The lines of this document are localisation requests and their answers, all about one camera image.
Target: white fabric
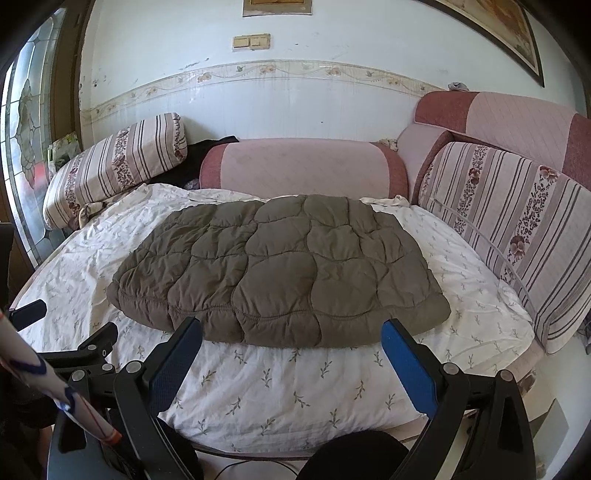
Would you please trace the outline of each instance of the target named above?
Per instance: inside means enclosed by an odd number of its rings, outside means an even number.
[[[122,260],[166,216],[190,205],[250,200],[224,190],[188,192],[141,186],[74,233],[40,268],[19,305],[47,303],[47,317],[21,334],[38,351],[74,349],[113,321],[117,368],[145,359],[169,335],[128,318],[105,289]],[[452,307],[450,319],[418,336],[442,361],[494,374],[534,338],[515,292],[465,241],[417,206],[384,206],[415,238]],[[278,349],[203,342],[163,418],[195,442],[234,452],[302,450],[355,430],[388,429],[416,419],[379,344],[356,349]]]

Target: quilted padding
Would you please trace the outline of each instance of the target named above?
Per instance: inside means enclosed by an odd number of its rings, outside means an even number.
[[[392,317],[416,335],[450,314],[393,215],[321,195],[174,212],[121,264],[107,295],[157,329],[196,316],[207,340],[293,348],[375,343]]]

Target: metal bolt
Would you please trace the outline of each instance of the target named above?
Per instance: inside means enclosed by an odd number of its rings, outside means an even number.
[[[136,372],[139,372],[141,368],[142,368],[142,363],[135,361],[135,360],[133,362],[129,362],[127,364],[127,367],[125,367],[127,372],[130,374],[134,374]]]
[[[443,365],[443,371],[448,375],[457,375],[460,372],[460,368],[453,363]]]
[[[78,382],[78,381],[82,380],[85,375],[86,375],[86,372],[84,372],[84,370],[76,370],[74,373],[72,373],[72,380],[74,382]]]
[[[506,382],[510,382],[513,380],[513,374],[508,370],[501,370],[501,378]]]

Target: striped pillow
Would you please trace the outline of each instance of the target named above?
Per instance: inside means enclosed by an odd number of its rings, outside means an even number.
[[[80,209],[102,202],[187,158],[183,122],[177,113],[142,120],[101,140],[70,160],[51,179],[43,201],[48,228],[78,228]]]
[[[519,155],[453,142],[433,160],[419,204],[515,289],[547,353],[564,346],[591,306],[590,191]]]

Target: light switch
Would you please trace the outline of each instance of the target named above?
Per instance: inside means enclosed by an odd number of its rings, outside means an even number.
[[[249,48],[250,50],[268,50],[271,48],[271,34],[263,33],[234,37],[232,45],[234,50],[241,50],[243,48]]]
[[[249,42],[248,37],[234,37],[234,48],[248,48]]]

